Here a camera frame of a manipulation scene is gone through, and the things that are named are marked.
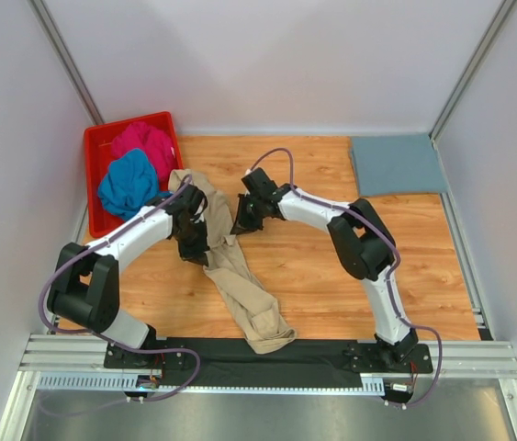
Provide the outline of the beige t shirt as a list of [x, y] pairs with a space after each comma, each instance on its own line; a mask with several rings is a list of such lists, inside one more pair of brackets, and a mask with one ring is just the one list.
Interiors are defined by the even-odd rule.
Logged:
[[227, 196], [213, 187], [207, 177], [190, 169], [170, 174], [168, 188], [175, 191], [187, 175], [202, 190], [208, 207], [204, 217], [208, 228], [208, 264], [203, 267], [213, 281], [245, 341], [258, 355], [273, 353], [297, 338], [279, 310], [277, 299], [250, 271], [235, 235]]

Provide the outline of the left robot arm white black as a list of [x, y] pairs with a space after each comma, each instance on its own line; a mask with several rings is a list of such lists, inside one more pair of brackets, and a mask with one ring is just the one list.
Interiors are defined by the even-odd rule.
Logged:
[[86, 245], [68, 243], [41, 293], [42, 311], [58, 315], [109, 343], [145, 354], [155, 330], [120, 307], [120, 275], [158, 242], [174, 239], [180, 258], [208, 265], [205, 193], [182, 184], [169, 198], [153, 198], [125, 224]]

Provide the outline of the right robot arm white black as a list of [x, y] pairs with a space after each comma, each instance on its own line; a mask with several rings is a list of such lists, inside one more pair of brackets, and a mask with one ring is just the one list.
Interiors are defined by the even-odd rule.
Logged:
[[289, 184], [272, 180], [243, 181], [239, 195], [235, 235], [256, 232], [264, 219], [297, 221], [327, 232], [343, 269], [361, 281], [375, 319], [375, 338], [393, 362], [401, 362], [418, 343], [414, 327], [404, 313], [396, 281], [400, 256], [395, 240], [365, 199], [341, 203], [319, 198]]

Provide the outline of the crumpled blue t shirt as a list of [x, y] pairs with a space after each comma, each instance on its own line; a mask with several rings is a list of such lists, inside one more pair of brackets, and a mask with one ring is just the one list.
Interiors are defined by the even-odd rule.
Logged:
[[162, 193], [177, 162], [171, 153], [152, 162], [142, 149], [132, 149], [112, 161], [103, 177], [97, 195], [104, 210], [122, 221], [133, 218], [146, 203]]

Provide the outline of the crumpled magenta t shirt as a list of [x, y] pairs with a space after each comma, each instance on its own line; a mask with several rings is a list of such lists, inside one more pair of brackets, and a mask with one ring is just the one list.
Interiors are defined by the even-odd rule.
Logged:
[[161, 183], [167, 182], [171, 172], [179, 168], [170, 136], [146, 122], [130, 123], [111, 142], [111, 152], [117, 159], [134, 149], [146, 154]]

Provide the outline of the folded grey-blue t shirt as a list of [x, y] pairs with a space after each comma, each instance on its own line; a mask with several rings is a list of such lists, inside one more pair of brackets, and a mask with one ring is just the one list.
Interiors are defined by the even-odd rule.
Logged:
[[427, 134], [353, 137], [349, 154], [362, 197], [447, 191]]

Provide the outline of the red plastic bin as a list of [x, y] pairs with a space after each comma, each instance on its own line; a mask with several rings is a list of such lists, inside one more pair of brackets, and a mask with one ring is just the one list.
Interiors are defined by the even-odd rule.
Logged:
[[88, 231], [93, 238], [105, 236], [122, 224], [117, 216], [108, 213], [102, 206], [97, 191], [109, 164], [116, 159], [112, 153], [112, 141], [129, 124], [145, 122], [164, 132], [171, 140], [175, 157], [173, 169], [183, 168], [183, 160], [178, 145], [172, 114], [168, 111], [106, 124], [95, 125], [84, 131], [85, 180], [88, 205]]

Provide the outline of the aluminium frame rail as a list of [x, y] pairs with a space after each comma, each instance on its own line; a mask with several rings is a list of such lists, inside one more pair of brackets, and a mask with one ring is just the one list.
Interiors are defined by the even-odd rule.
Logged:
[[[107, 344], [86, 335], [33, 334], [0, 422], [0, 440], [19, 440], [40, 372], [103, 372]], [[445, 341], [441, 379], [497, 379], [517, 437], [517, 357], [504, 341]]]

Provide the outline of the left corner aluminium post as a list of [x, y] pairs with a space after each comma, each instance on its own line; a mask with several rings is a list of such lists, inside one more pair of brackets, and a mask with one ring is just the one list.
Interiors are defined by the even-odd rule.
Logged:
[[105, 122], [104, 118], [93, 99], [75, 60], [73, 59], [54, 16], [48, 8], [47, 2], [43, 0], [28, 0], [28, 5], [59, 59], [63, 70], [71, 81], [72, 86], [89, 118], [96, 125], [103, 124]]

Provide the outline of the corner aluminium post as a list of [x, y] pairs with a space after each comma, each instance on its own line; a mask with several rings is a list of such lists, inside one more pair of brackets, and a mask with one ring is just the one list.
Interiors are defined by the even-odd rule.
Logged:
[[504, 29], [516, 6], [517, 0], [503, 0], [498, 5], [493, 18], [479, 39], [476, 48], [472, 52], [465, 68], [455, 83], [454, 89], [447, 98], [433, 125], [433, 128], [429, 133], [433, 146], [437, 145], [437, 142], [443, 134], [450, 118], [454, 115], [457, 106], [462, 101], [465, 92], [470, 87], [482, 64], [487, 59], [496, 39]]
[[89, 118], [96, 125], [103, 124], [105, 122], [104, 118], [93, 99], [75, 60], [73, 59], [54, 16], [48, 8], [47, 2], [43, 0], [28, 0], [28, 5], [59, 59], [63, 70], [71, 81], [72, 86]]

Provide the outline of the right corner aluminium post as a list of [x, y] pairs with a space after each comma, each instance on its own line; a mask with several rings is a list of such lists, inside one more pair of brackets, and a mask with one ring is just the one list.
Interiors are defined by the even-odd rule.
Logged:
[[517, 0], [503, 0], [498, 5], [493, 18], [479, 39], [476, 48], [472, 52], [465, 68], [455, 83], [454, 89], [447, 98], [433, 125], [433, 128], [429, 133], [433, 146], [437, 145], [437, 142], [443, 134], [450, 118], [454, 115], [457, 106], [462, 101], [465, 92], [470, 87], [482, 64], [487, 59], [496, 39], [504, 29], [516, 6]]

